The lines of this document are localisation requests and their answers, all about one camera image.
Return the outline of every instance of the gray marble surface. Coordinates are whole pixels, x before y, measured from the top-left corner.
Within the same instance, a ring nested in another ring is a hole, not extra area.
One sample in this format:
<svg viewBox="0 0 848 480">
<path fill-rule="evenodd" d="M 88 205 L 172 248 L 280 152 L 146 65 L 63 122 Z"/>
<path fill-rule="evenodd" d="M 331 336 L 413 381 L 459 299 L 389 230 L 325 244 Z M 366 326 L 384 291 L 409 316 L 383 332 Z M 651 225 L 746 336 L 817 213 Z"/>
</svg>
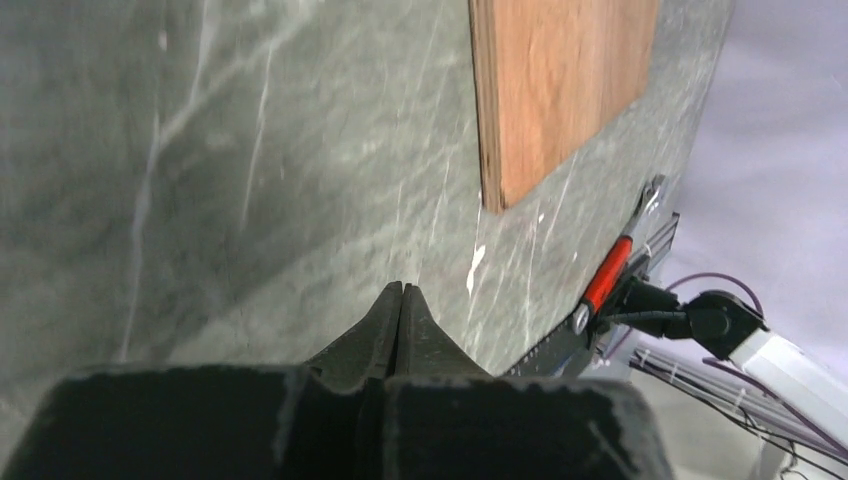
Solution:
<svg viewBox="0 0 848 480">
<path fill-rule="evenodd" d="M 497 217 L 464 0 L 0 1 L 0 436 L 78 366 L 302 360 L 395 279 L 505 369 L 679 178 L 730 11 L 663 1 L 644 98 Z"/>
</svg>

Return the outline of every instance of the red handle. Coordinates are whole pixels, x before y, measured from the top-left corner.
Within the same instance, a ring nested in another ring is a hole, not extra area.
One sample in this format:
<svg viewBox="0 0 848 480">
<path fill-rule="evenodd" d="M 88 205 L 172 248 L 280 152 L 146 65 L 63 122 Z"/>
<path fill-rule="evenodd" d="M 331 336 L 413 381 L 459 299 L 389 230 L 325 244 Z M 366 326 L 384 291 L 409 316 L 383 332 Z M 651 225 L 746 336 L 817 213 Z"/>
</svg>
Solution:
<svg viewBox="0 0 848 480">
<path fill-rule="evenodd" d="M 612 250 L 607 254 L 607 258 L 604 259 L 604 263 L 598 269 L 598 273 L 592 278 L 586 288 L 586 293 L 583 294 L 583 300 L 588 303 L 593 315 L 607 301 L 613 287 L 618 282 L 618 277 L 627 264 L 627 259 L 630 258 L 632 250 L 633 239 L 626 236 L 619 237 Z"/>
</svg>

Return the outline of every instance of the wooden board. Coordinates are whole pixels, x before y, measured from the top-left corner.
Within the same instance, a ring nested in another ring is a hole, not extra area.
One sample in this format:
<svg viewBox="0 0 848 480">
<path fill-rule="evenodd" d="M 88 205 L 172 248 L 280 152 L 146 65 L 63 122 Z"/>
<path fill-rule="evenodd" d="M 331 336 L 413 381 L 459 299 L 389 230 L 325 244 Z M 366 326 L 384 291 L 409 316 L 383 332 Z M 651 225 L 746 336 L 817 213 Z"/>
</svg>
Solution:
<svg viewBox="0 0 848 480">
<path fill-rule="evenodd" d="M 500 213 L 642 94 L 659 0 L 469 4 L 483 202 Z"/>
</svg>

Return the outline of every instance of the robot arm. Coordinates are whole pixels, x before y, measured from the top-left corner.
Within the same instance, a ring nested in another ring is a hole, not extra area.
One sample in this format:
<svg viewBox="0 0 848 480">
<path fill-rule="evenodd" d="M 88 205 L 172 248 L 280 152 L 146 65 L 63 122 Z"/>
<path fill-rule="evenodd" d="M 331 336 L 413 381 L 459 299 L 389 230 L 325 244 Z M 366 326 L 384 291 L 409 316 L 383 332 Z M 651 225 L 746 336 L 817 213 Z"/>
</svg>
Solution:
<svg viewBox="0 0 848 480">
<path fill-rule="evenodd" d="M 608 321 L 657 338 L 695 340 L 767 388 L 792 413 L 814 424 L 828 437 L 825 440 L 848 453 L 848 386 L 770 331 L 759 313 L 723 291 L 703 292 L 680 304 L 674 294 L 641 279 L 629 282 L 622 313 Z"/>
<path fill-rule="evenodd" d="M 729 360 L 848 450 L 848 386 L 774 332 L 757 330 Z"/>
</svg>

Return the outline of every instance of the white floor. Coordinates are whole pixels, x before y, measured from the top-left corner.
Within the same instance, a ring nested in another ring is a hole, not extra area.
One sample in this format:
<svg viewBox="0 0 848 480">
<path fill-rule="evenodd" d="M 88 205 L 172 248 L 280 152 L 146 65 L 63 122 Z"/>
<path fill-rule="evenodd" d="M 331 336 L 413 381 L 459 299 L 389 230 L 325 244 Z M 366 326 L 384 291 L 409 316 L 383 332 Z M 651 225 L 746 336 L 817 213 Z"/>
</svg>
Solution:
<svg viewBox="0 0 848 480">
<path fill-rule="evenodd" d="M 684 179 L 663 281 L 739 277 L 767 322 L 848 379 L 848 2 L 739 0 Z M 719 281 L 682 288 L 742 292 Z M 699 361 L 692 343 L 652 348 Z M 658 415 L 678 478 L 760 478 L 763 441 L 673 388 L 634 384 Z M 799 453 L 813 457 L 809 452 Z M 833 462 L 815 461 L 848 478 Z M 833 478 L 811 466 L 803 476 Z"/>
</svg>

